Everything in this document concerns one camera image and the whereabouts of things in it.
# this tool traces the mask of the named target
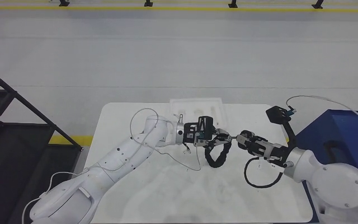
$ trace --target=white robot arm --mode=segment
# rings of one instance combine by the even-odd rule
[[[284,109],[273,107],[271,111],[273,115],[271,114],[269,119],[273,123],[283,125],[289,137],[292,137],[294,134],[288,125],[290,119],[285,115],[282,116],[282,113],[287,113],[282,110]],[[173,125],[170,142],[166,142],[168,123]],[[213,140],[211,140],[212,134],[217,134]],[[154,147],[182,143],[203,146],[209,165],[220,167],[225,163],[232,139],[236,139],[240,148],[257,156],[252,160],[263,158],[283,168],[277,180],[267,186],[251,184],[245,172],[248,184],[259,188],[271,187],[283,174],[298,183],[306,180],[322,223],[358,223],[357,168],[347,164],[322,165],[312,151],[294,147],[295,142],[292,138],[289,146],[285,147],[272,144],[247,130],[232,137],[221,129],[215,129],[212,118],[207,116],[200,117],[198,123],[186,124],[182,123],[182,116],[178,123],[168,121],[161,116],[149,116],[142,134],[134,136],[134,139],[128,138],[78,177],[65,181],[40,196],[41,199],[30,211],[30,218],[34,221],[32,224],[90,223],[104,194],[148,159]],[[224,144],[224,151],[214,161],[210,157],[210,151],[219,144]]]
[[[269,120],[284,126],[290,141],[288,147],[272,144],[254,133],[244,130],[236,137],[238,146],[248,153],[257,156],[248,161],[244,176],[249,185],[258,188],[248,181],[246,169],[254,159],[266,161],[282,167],[282,173],[276,179],[277,183],[282,174],[292,178],[297,183],[304,180],[312,196],[317,216],[324,224],[354,224],[358,223],[358,169],[348,164],[321,164],[312,151],[296,147],[294,133],[288,124],[289,111],[274,106],[266,111]]]
[[[170,142],[166,142],[168,123],[174,127]],[[147,117],[142,134],[134,136],[135,139],[128,137],[88,171],[40,196],[30,211],[32,224],[90,223],[104,194],[148,159],[154,147],[182,143],[182,127],[182,123],[173,123],[162,116]]]

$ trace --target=black stand leg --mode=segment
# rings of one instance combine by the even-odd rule
[[[229,8],[237,8],[236,0],[232,0],[229,4]]]
[[[313,4],[313,8],[318,9],[318,8],[323,8],[321,5],[323,3],[323,0],[318,0],[316,4]]]
[[[25,98],[23,98],[20,94],[17,93],[13,88],[11,88],[7,83],[5,83],[2,79],[0,79],[0,86],[11,94],[15,94],[15,98],[20,101],[20,103],[24,104],[27,108],[29,108],[32,112],[34,112],[39,118],[41,118],[44,122],[48,123],[53,129],[55,129],[60,135],[62,135],[65,139],[67,139],[72,145],[76,146],[80,151],[83,151],[82,146],[80,146],[77,142],[71,139],[63,130],[57,127],[50,119],[48,119],[43,113],[41,113],[36,107],[34,107],[30,102],[28,102]]]
[[[144,6],[145,7],[151,7],[151,6],[153,6],[153,2],[150,2],[150,0],[145,0]]]
[[[59,6],[68,6],[69,2],[66,2],[66,0],[60,0],[60,5]]]

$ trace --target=white cable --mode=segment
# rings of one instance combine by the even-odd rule
[[[47,189],[47,191],[43,192],[38,198],[34,199],[34,200],[31,200],[30,202],[28,202],[27,205],[25,205],[25,207],[23,208],[23,211],[22,211],[22,216],[21,216],[21,223],[24,224],[25,223],[25,211],[27,209],[27,207],[32,203],[32,202],[35,202],[37,200],[39,200],[40,198],[42,198],[44,195],[46,195],[50,189],[51,189],[51,185],[52,185],[52,179],[54,178],[54,176],[56,174],[72,174],[72,175],[75,175],[75,176],[78,176],[78,175],[81,175],[81,174],[84,174],[85,172],[87,172],[88,169],[84,169],[81,173],[79,174],[75,174],[73,172],[55,172],[54,174],[52,174],[51,176],[51,179],[50,179],[50,185],[49,185],[49,188]]]
[[[141,112],[142,110],[151,110],[151,111],[155,112],[155,114],[156,114],[156,116],[157,116],[157,121],[156,121],[156,124],[155,124],[155,125],[151,128],[151,130],[148,132],[148,134],[144,137],[143,141],[142,141],[142,142],[138,142],[138,141],[133,137],[132,122],[133,122],[134,117],[137,115],[137,113]],[[159,121],[159,115],[158,115],[158,113],[157,113],[155,110],[153,110],[152,108],[143,108],[143,109],[141,109],[141,110],[138,110],[138,111],[132,116],[132,118],[130,119],[130,124],[129,124],[130,136],[132,137],[132,139],[133,139],[135,142],[137,142],[137,143],[140,144],[139,147],[136,149],[136,151],[135,151],[134,154],[136,154],[136,152],[138,152],[138,150],[140,149],[140,147],[143,146],[143,143],[144,143],[145,139],[146,139],[147,136],[152,132],[152,130],[155,128],[155,126],[158,124],[158,121]],[[152,147],[152,146],[150,146],[150,145],[147,145],[147,146],[148,146],[149,148],[151,148],[151,149],[157,151],[160,155],[169,155],[169,157],[172,158],[174,161],[176,161],[177,163],[179,163],[179,164],[182,165],[182,166],[185,166],[186,168],[188,168],[188,169],[190,169],[190,170],[193,170],[193,171],[200,171],[200,170],[201,170],[201,165],[200,165],[200,161],[199,161],[199,155],[198,155],[198,153],[197,153],[197,146],[196,146],[196,158],[197,158],[197,162],[198,162],[198,164],[199,164],[199,169],[193,169],[193,168],[191,168],[191,167],[189,167],[189,166],[187,166],[187,165],[185,165],[185,164],[179,162],[178,160],[176,160],[172,155],[170,155],[170,154],[167,153],[167,152],[160,152],[160,151],[157,150],[155,147]]]
[[[22,224],[24,224],[25,223],[25,211],[26,211],[26,209],[27,209],[27,206],[29,206],[32,202],[35,202],[35,201],[37,201],[37,200],[39,200],[40,198],[36,198],[36,199],[34,199],[34,200],[32,200],[32,201],[30,201],[30,202],[28,202],[28,204],[27,205],[25,205],[25,207],[24,207],[24,209],[23,209],[23,211],[22,211],[22,216],[21,216],[21,223]]]
[[[297,95],[297,96],[292,96],[292,97],[290,97],[290,98],[288,98],[288,99],[286,100],[286,105],[287,105],[288,107],[290,107],[290,105],[288,104],[289,101],[290,101],[291,99],[297,98],[297,97],[309,97],[309,98],[314,98],[314,99],[326,100],[326,101],[329,101],[329,102],[334,102],[334,103],[336,103],[336,104],[339,104],[339,105],[341,105],[341,106],[344,106],[345,108],[347,108],[347,109],[353,111],[356,115],[358,115],[358,113],[357,113],[354,109],[350,108],[349,106],[346,106],[346,105],[344,105],[344,104],[342,104],[342,103],[340,103],[340,102],[336,102],[336,101],[334,101],[334,100],[331,100],[331,99],[329,99],[329,98],[322,97],[322,96],[314,96],[314,95]]]

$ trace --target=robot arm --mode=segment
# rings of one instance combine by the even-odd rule
[[[176,129],[183,127],[182,123],[170,122],[162,116],[149,116],[142,134],[124,140],[88,170],[40,196],[30,211],[33,224],[90,223],[104,194],[148,159],[154,147],[182,143],[183,132],[178,135],[178,130],[166,142],[168,123]]]
[[[348,164],[321,164],[312,151],[296,147],[288,111],[276,106],[266,113],[271,122],[284,126],[288,147],[244,130],[232,137],[239,148],[282,167],[283,174],[297,183],[306,180],[321,223],[358,223],[358,169]]]

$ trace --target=wire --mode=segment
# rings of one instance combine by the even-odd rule
[[[155,124],[155,125],[151,128],[151,130],[148,132],[148,134],[144,137],[143,141],[142,141],[142,142],[138,142],[138,141],[134,138],[134,136],[133,136],[133,132],[132,132],[132,122],[133,122],[134,117],[135,117],[139,112],[141,112],[142,110],[151,110],[151,111],[155,112],[155,114],[156,114],[156,116],[157,116],[157,121],[156,121],[156,124]],[[129,124],[130,136],[131,136],[131,138],[132,138],[135,142],[137,142],[137,143],[140,144],[139,147],[136,149],[136,152],[135,152],[134,154],[136,154],[136,153],[138,152],[138,150],[141,148],[141,146],[143,146],[143,143],[144,143],[145,139],[146,139],[147,136],[152,132],[152,130],[156,127],[156,125],[158,124],[158,121],[159,121],[159,115],[158,115],[158,113],[157,113],[155,110],[153,110],[152,108],[143,108],[143,109],[140,109],[140,110],[138,110],[138,111],[132,116],[132,118],[130,119],[130,124]],[[168,155],[168,156],[169,156],[170,158],[172,158],[174,161],[176,161],[176,162],[179,163],[180,165],[182,165],[182,166],[184,166],[184,167],[186,167],[186,168],[188,168],[188,169],[190,169],[190,170],[193,170],[193,171],[200,171],[200,170],[201,170],[201,165],[200,165],[200,161],[199,161],[199,155],[198,155],[198,153],[197,153],[197,146],[196,146],[196,158],[197,158],[197,162],[198,162],[198,164],[199,164],[199,168],[198,168],[198,169],[191,168],[191,167],[189,167],[189,166],[187,166],[187,165],[185,165],[185,164],[179,162],[178,160],[176,160],[172,155],[170,155],[170,154],[167,153],[167,152],[161,152],[161,151],[157,150],[155,147],[152,147],[152,146],[150,146],[150,145],[147,145],[147,146],[148,146],[149,148],[151,148],[151,149],[157,151],[160,155]]]
[[[26,209],[27,207],[32,203],[32,202],[35,202],[39,199],[41,199],[44,195],[46,195],[50,189],[51,189],[51,186],[52,186],[52,179],[54,178],[55,175],[57,174],[72,174],[74,176],[78,176],[78,175],[81,175],[81,174],[84,174],[85,172],[88,172],[88,169],[84,169],[81,173],[79,174],[75,174],[73,172],[55,172],[54,174],[52,174],[51,176],[51,179],[50,179],[50,185],[49,185],[49,188],[47,189],[47,191],[43,192],[38,198],[34,199],[34,200],[31,200],[30,202],[28,202],[27,205],[25,205],[25,207],[23,208],[23,211],[22,211],[22,216],[21,216],[21,223],[24,224],[25,223],[25,212],[26,212]]]
[[[21,223],[22,223],[22,224],[25,223],[25,211],[26,211],[26,209],[27,209],[27,206],[29,206],[32,202],[35,202],[35,201],[37,201],[37,200],[39,200],[39,199],[40,199],[40,197],[38,197],[38,198],[36,198],[36,199],[34,199],[34,200],[31,200],[30,202],[28,202],[27,205],[25,205],[25,207],[24,207],[24,209],[23,209],[23,211],[22,211],[22,216],[21,216]]]
[[[252,186],[252,187],[254,187],[254,188],[261,188],[261,189],[262,189],[262,188],[270,188],[270,187],[274,186],[275,184],[277,184],[277,183],[280,181],[282,175],[284,174],[283,172],[280,172],[279,175],[277,176],[276,180],[275,180],[274,182],[272,182],[271,184],[262,185],[262,186],[258,186],[258,185],[252,184],[252,183],[248,180],[246,172],[247,172],[247,167],[248,167],[248,165],[249,165],[250,162],[252,162],[253,160],[259,160],[259,157],[254,157],[254,158],[249,159],[249,161],[247,161],[247,163],[246,163],[246,165],[245,165],[245,168],[244,168],[244,178],[245,178],[245,181],[247,182],[248,185],[250,185],[250,186]]]
[[[340,103],[340,102],[336,102],[336,101],[334,101],[334,100],[331,100],[331,99],[329,99],[329,98],[322,97],[322,96],[314,96],[314,95],[297,95],[297,96],[292,96],[292,97],[290,97],[290,98],[288,98],[288,99],[286,100],[286,106],[288,106],[288,107],[290,108],[291,106],[289,105],[289,101],[290,101],[291,99],[297,98],[297,97],[309,97],[309,98],[314,98],[314,99],[318,99],[318,100],[326,100],[326,101],[329,101],[329,102],[333,102],[333,103],[339,104],[339,105],[341,105],[341,106],[344,106],[345,108],[347,108],[347,109],[353,111],[353,113],[355,113],[356,115],[358,115],[358,113],[357,113],[354,109],[350,108],[349,106],[346,106],[346,105],[344,105],[344,104],[342,104],[342,103]]]

